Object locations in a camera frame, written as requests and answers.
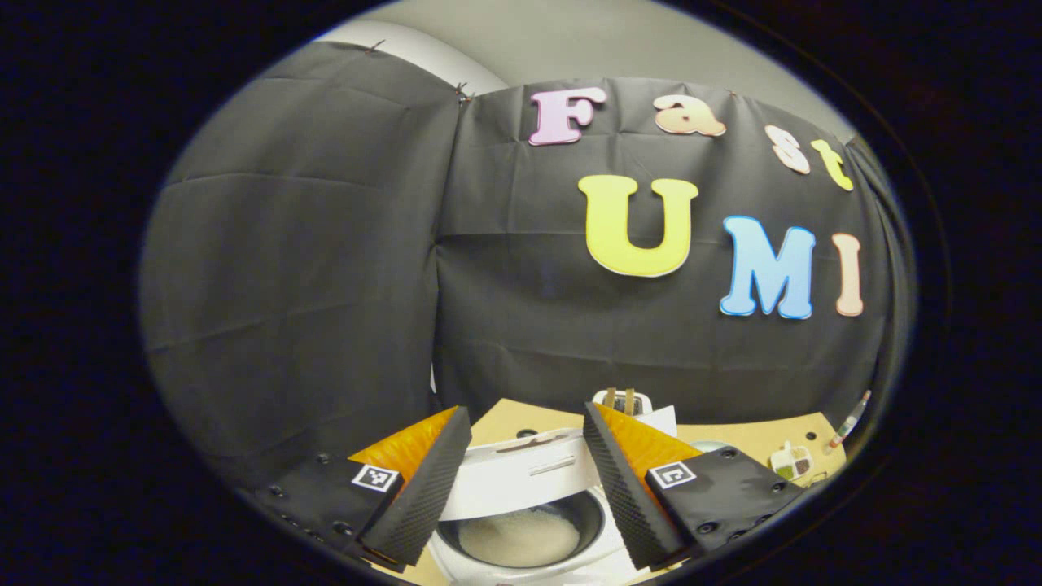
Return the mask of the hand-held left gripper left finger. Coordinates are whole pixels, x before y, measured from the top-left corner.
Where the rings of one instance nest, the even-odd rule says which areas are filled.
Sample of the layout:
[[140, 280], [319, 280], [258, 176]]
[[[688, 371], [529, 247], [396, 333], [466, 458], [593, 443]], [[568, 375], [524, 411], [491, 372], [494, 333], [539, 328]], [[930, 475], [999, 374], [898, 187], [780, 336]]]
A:
[[320, 548], [384, 568], [416, 565], [471, 441], [454, 405], [349, 457], [318, 453], [252, 493]]

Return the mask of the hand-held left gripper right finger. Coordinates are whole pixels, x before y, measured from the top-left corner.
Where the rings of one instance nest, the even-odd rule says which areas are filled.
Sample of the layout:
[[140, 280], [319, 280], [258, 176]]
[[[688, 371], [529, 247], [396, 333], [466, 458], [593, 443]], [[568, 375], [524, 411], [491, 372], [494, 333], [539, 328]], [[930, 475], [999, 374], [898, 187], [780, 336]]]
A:
[[584, 409], [585, 444], [640, 570], [723, 548], [803, 494], [739, 449], [699, 450], [606, 405]]

